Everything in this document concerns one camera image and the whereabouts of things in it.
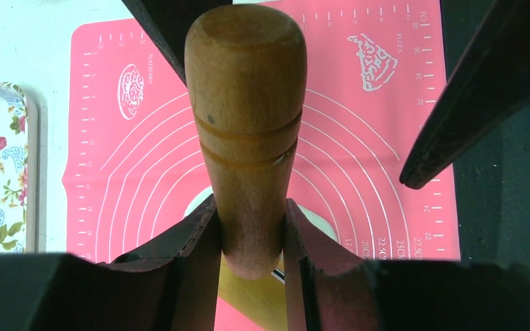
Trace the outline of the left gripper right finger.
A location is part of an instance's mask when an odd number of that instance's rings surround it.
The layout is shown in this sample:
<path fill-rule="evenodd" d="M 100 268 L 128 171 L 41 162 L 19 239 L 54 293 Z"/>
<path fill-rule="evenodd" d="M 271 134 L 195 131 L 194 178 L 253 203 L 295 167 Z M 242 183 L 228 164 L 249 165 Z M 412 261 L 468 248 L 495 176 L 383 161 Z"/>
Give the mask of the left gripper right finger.
<path fill-rule="evenodd" d="M 521 265 L 361 259 L 286 202 L 289 330 L 530 330 Z"/>

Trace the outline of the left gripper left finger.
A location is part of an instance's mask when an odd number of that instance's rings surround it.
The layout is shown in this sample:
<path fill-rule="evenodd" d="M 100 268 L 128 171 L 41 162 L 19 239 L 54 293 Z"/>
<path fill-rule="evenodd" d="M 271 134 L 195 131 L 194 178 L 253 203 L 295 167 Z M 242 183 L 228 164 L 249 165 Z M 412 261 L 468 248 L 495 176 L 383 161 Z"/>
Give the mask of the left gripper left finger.
<path fill-rule="evenodd" d="M 0 330 L 212 330 L 220 263 L 213 197 L 111 263 L 0 254 Z"/>

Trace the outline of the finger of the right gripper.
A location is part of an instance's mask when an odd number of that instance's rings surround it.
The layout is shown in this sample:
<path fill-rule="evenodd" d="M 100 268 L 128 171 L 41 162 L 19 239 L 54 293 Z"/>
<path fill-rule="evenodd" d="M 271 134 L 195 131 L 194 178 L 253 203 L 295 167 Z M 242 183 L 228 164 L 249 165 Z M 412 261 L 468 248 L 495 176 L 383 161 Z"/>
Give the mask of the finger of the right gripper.
<path fill-rule="evenodd" d="M 123 0 L 177 76 L 186 83 L 184 46 L 193 22 L 232 0 Z"/>
<path fill-rule="evenodd" d="M 494 1 L 400 173 L 420 189 L 530 101 L 530 1 Z"/>

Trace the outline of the white dough piece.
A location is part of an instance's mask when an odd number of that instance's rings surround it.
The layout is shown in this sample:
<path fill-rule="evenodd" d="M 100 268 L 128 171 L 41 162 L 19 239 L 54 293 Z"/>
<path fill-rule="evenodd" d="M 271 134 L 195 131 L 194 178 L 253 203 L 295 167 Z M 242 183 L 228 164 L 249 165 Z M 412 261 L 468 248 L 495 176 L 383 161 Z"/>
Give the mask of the white dough piece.
<path fill-rule="evenodd" d="M 198 193 L 188 204 L 183 216 L 187 217 L 196 207 L 200 205 L 209 195 L 213 193 L 211 186 L 204 188 Z M 321 230 L 326 236 L 332 238 L 332 240 L 338 242 L 338 237 L 330 223 L 319 214 L 309 210 L 308 208 L 298 204 L 299 209 L 306 216 L 306 218 L 319 230 Z"/>

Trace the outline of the wooden dough roller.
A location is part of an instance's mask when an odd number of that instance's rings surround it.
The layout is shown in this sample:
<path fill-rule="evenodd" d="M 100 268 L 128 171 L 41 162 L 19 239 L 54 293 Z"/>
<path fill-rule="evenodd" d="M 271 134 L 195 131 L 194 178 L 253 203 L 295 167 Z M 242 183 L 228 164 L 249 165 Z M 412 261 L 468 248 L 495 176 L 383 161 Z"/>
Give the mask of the wooden dough roller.
<path fill-rule="evenodd" d="M 265 330 L 285 330 L 286 195 L 306 87 L 306 42 L 287 14 L 257 4 L 202 14 L 184 64 L 220 222 L 220 297 Z"/>

